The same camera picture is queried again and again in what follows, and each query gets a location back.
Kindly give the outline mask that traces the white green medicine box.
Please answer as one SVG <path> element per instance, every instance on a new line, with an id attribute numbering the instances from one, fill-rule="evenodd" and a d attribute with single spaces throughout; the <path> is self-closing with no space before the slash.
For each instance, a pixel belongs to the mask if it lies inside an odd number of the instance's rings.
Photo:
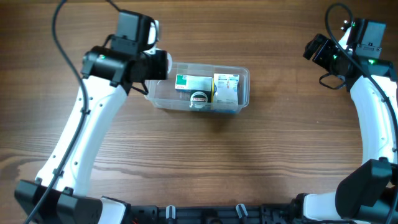
<path id="1" fill-rule="evenodd" d="M 212 77 L 201 77 L 192 75 L 177 74 L 175 80 L 176 90 L 204 90 L 211 91 Z"/>

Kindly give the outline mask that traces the blue yellow VapoDrops box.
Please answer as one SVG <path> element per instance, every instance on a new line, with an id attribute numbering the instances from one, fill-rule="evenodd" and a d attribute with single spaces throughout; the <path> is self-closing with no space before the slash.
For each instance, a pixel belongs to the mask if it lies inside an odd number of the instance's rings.
<path id="1" fill-rule="evenodd" d="M 212 108 L 218 112 L 222 111 L 225 113 L 235 113 L 238 108 L 238 105 L 239 105 L 239 100 L 238 100 L 237 105 L 232 105 L 232 104 L 227 104 L 227 103 L 214 103 L 213 102 L 214 93 L 215 93 L 214 79 L 213 79 L 213 86 L 214 86 L 214 88 L 213 88 L 213 96 L 212 96 L 212 103 L 213 103 Z"/>

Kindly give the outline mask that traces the white blue medicine box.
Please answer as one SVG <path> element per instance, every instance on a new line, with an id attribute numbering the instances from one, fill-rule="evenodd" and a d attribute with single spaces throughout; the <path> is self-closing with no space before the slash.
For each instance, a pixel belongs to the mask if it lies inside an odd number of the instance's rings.
<path id="1" fill-rule="evenodd" d="M 214 74 L 215 93 L 214 103 L 238 104 L 238 84 L 239 75 L 234 74 Z"/>

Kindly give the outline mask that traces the white bottle clear cap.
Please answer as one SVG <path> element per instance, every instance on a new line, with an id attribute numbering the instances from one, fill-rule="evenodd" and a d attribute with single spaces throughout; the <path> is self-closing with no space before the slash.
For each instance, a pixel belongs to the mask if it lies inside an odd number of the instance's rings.
<path id="1" fill-rule="evenodd" d="M 172 56 L 170 53 L 167 52 L 167 73 L 171 72 L 172 64 L 173 64 Z"/>

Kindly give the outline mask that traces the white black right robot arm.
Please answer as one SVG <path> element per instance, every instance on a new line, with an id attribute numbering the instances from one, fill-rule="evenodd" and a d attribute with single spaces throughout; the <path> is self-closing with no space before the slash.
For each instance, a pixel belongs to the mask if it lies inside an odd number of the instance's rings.
<path id="1" fill-rule="evenodd" d="M 354 102 L 362 139 L 362 163 L 336 190 L 300 194 L 293 220 L 315 223 L 397 222 L 397 74 L 380 59 L 386 25 L 349 19 L 344 36 L 316 35 L 304 57 L 341 80 Z"/>

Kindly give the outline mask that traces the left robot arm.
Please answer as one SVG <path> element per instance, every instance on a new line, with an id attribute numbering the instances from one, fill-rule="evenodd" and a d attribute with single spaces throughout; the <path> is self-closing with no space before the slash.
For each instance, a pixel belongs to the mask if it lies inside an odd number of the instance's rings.
<path id="1" fill-rule="evenodd" d="M 128 222 L 128 203 L 87 193 L 104 135 L 129 92 L 146 95 L 146 81 L 165 80 L 171 71 L 158 40 L 157 20 L 120 10 L 116 33 L 84 55 L 76 102 L 55 149 L 36 178 L 21 180 L 14 192 L 27 222 Z"/>

